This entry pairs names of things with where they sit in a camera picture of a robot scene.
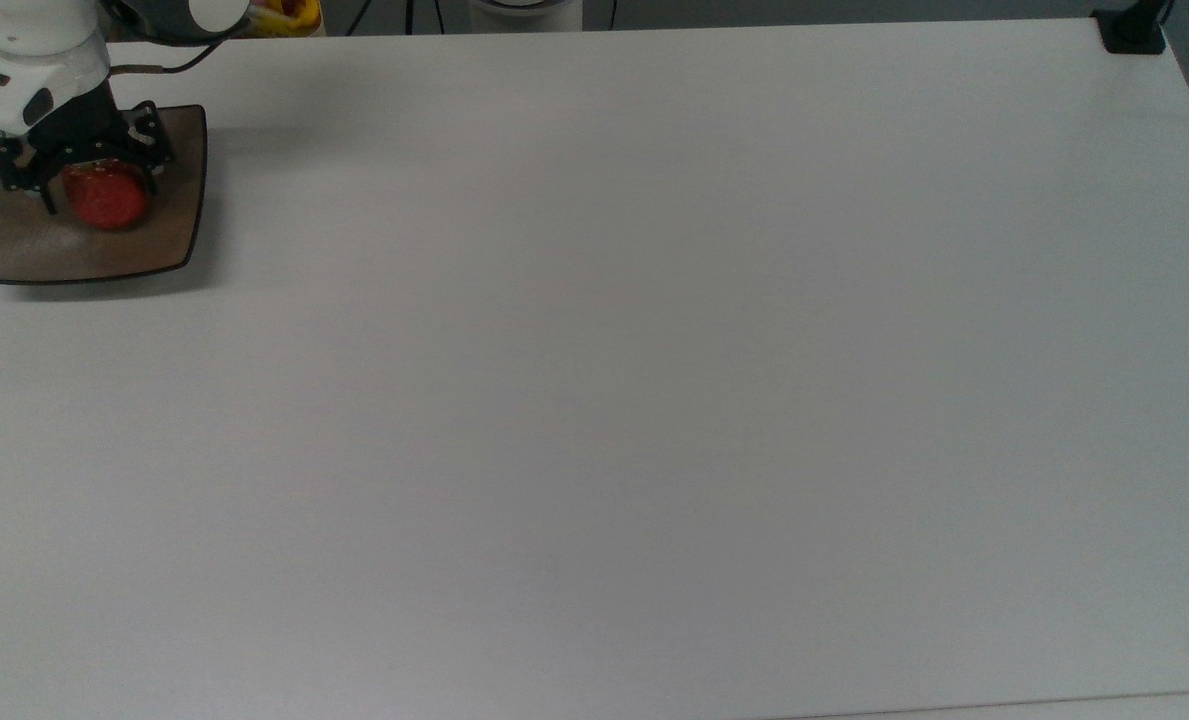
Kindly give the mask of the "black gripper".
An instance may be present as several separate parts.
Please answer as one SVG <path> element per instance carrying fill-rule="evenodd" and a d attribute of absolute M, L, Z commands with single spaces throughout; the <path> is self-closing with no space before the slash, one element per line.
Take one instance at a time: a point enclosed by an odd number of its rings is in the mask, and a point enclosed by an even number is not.
<path fill-rule="evenodd" d="M 32 192 L 54 217 L 50 183 L 63 164 L 105 158 L 136 168 L 149 196 L 158 195 L 158 177 L 175 160 L 158 105 L 141 101 L 119 110 L 111 86 L 97 86 L 51 110 L 27 138 L 0 130 L 1 187 Z"/>

